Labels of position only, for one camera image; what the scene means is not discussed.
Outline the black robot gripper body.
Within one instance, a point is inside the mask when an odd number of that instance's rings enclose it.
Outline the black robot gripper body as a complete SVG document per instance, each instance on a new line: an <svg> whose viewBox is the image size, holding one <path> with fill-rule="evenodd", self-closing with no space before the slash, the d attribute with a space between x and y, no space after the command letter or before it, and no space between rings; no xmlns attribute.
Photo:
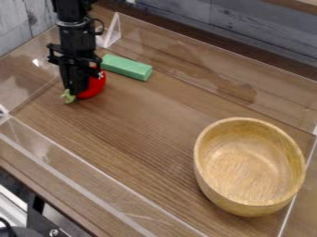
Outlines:
<svg viewBox="0 0 317 237"><path fill-rule="evenodd" d="M95 29L93 22L100 19L83 17L77 20L57 19L59 44L49 43L48 62L60 65L60 60L65 58L68 63L83 63L87 67L93 64L100 68L101 58L95 54L95 37L103 34L103 30Z"/></svg>

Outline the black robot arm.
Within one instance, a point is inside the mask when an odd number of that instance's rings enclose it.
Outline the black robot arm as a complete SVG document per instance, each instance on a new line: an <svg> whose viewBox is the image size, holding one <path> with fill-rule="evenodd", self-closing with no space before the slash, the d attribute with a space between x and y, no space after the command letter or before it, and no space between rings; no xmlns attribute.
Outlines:
<svg viewBox="0 0 317 237"><path fill-rule="evenodd" d="M79 95L89 88L89 77L97 77L101 58L96 55L96 37L103 30L95 29L100 19L89 16L97 0L51 0L57 14L59 44L49 43L48 62L59 66L64 89Z"/></svg>

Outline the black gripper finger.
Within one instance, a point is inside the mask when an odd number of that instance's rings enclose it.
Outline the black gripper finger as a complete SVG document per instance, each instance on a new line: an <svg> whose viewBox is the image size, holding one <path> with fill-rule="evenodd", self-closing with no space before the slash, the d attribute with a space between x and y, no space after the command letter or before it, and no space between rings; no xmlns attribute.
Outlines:
<svg viewBox="0 0 317 237"><path fill-rule="evenodd" d="M59 66L63 86L69 90L71 95L79 95L88 89L89 70L88 64L65 64Z"/></svg>

